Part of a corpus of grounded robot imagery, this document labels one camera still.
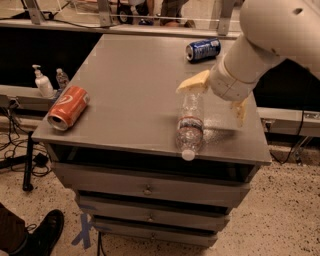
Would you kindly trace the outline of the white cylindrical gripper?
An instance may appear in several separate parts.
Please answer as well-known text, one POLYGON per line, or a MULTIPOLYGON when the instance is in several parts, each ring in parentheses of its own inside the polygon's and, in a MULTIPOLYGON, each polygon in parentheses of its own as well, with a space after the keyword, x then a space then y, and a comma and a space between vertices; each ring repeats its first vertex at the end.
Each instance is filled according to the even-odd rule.
POLYGON ((257 84, 254 65, 227 63, 222 57, 210 71, 202 71, 182 81, 176 93, 204 93, 208 89, 207 80, 215 95, 226 101, 235 101, 231 109, 237 125, 242 127, 247 114, 246 98, 257 84))

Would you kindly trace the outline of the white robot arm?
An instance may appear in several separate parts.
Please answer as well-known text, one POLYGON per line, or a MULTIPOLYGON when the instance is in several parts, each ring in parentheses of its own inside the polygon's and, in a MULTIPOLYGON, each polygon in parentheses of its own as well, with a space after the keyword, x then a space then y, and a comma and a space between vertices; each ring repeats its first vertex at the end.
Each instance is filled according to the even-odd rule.
POLYGON ((245 0, 239 15, 242 34, 210 70, 181 82, 178 93, 212 90, 236 113, 259 79, 290 59, 320 78, 320 10, 316 0, 245 0))

